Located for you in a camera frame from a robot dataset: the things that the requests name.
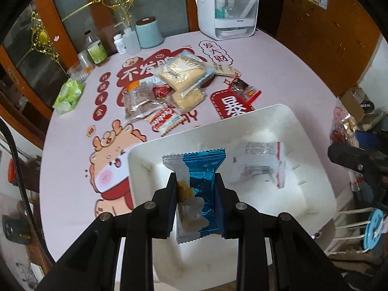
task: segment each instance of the red snack bag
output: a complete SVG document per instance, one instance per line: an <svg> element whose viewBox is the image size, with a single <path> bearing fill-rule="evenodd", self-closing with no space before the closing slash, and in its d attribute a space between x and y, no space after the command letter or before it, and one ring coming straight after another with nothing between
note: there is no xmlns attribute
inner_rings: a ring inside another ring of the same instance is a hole
<svg viewBox="0 0 388 291"><path fill-rule="evenodd" d="M146 120L163 137L170 130L182 123L184 118L177 114L171 107L165 105L163 109L155 111Z"/></svg>
<svg viewBox="0 0 388 291"><path fill-rule="evenodd" d="M248 105L252 104L252 102L261 94L261 91L256 90L253 86L250 86L239 77L236 77L230 83L228 89L236 92L240 97L245 99Z"/></svg>
<svg viewBox="0 0 388 291"><path fill-rule="evenodd" d="M172 87L168 84L157 85L152 89L157 99L166 97L172 91Z"/></svg>

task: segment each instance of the snack package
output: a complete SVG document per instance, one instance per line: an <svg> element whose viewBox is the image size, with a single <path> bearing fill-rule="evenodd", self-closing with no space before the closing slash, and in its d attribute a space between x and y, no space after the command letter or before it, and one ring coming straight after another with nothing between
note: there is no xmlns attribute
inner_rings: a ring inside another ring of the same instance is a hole
<svg viewBox="0 0 388 291"><path fill-rule="evenodd" d="M176 106L181 114L188 113L205 99L205 93L200 88L192 89L186 96L174 92L171 95L172 105Z"/></svg>
<svg viewBox="0 0 388 291"><path fill-rule="evenodd" d="M225 157L224 149L162 157L163 164L177 175L178 244L218 232L214 174Z"/></svg>
<svg viewBox="0 0 388 291"><path fill-rule="evenodd" d="M164 83L156 76L147 77L141 81L131 83L124 95L125 118L134 122L147 117L154 111L163 109L163 103L157 101L156 88Z"/></svg>
<svg viewBox="0 0 388 291"><path fill-rule="evenodd" d="M284 188L286 181L286 156L281 142L244 142L231 153L233 167L231 184L266 175L277 188Z"/></svg>
<svg viewBox="0 0 388 291"><path fill-rule="evenodd" d="M207 67L214 68L214 74L223 75L223 76L235 76L236 72L234 71L231 65L226 64L215 64L214 62L205 62Z"/></svg>
<svg viewBox="0 0 388 291"><path fill-rule="evenodd" d="M330 142L341 142L359 148L356 137L357 124L353 116L347 112L338 99L334 109L333 123L331 125ZM360 184L364 181L362 174L349 170L350 187L352 191L359 191Z"/></svg>
<svg viewBox="0 0 388 291"><path fill-rule="evenodd" d="M163 137L170 130L184 122L184 118L177 114L171 107L164 104L164 107L158 111L153 112L151 115L145 118L152 128L160 132L160 136Z"/></svg>
<svg viewBox="0 0 388 291"><path fill-rule="evenodd" d="M83 84L77 80L69 79L63 83L61 90L52 106L59 115L72 111L83 93Z"/></svg>
<svg viewBox="0 0 388 291"><path fill-rule="evenodd" d="M253 86L245 83L239 77L235 78L229 85L230 91L236 92L240 97L246 100L247 104L251 104L259 97L261 91L256 90Z"/></svg>
<svg viewBox="0 0 388 291"><path fill-rule="evenodd" d="M181 96L185 96L210 79L214 74L214 68L207 67L201 59L184 50L164 65L153 69L152 73Z"/></svg>

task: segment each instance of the blue round lid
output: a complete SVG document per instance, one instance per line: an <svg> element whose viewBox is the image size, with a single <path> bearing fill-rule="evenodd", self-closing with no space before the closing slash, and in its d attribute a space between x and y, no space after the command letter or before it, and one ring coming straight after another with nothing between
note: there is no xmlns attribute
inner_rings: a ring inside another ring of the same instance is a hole
<svg viewBox="0 0 388 291"><path fill-rule="evenodd" d="M365 228L364 249L374 248L381 237L383 230L384 213L380 209L375 209L369 215L370 223Z"/></svg>

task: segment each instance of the wooden cabinet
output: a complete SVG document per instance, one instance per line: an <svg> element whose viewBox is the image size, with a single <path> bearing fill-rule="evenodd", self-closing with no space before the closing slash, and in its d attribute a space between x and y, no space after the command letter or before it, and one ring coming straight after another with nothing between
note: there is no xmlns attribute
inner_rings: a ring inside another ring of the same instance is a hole
<svg viewBox="0 0 388 291"><path fill-rule="evenodd" d="M284 0L276 39L341 95L357 84L379 36L357 0L329 0L327 9L308 0Z"/></svg>

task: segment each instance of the light blue canister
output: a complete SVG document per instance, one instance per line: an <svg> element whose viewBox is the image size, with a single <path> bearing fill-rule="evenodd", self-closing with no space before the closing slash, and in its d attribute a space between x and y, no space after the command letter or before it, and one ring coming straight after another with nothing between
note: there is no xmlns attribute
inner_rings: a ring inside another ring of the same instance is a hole
<svg viewBox="0 0 388 291"><path fill-rule="evenodd" d="M136 32L141 48L152 48L163 42L158 21L153 16L136 21Z"/></svg>

